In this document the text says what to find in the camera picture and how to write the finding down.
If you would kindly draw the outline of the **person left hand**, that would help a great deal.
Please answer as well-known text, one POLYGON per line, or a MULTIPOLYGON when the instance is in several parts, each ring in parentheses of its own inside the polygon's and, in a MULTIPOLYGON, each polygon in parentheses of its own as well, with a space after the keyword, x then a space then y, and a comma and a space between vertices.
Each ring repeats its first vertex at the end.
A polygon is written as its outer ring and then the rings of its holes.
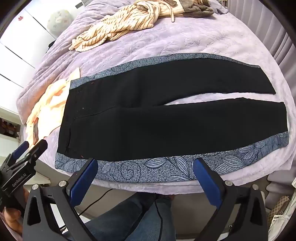
POLYGON ((23 224, 21 222, 21 212, 15 208, 5 207, 4 219, 7 225, 19 235, 23 233, 23 224))

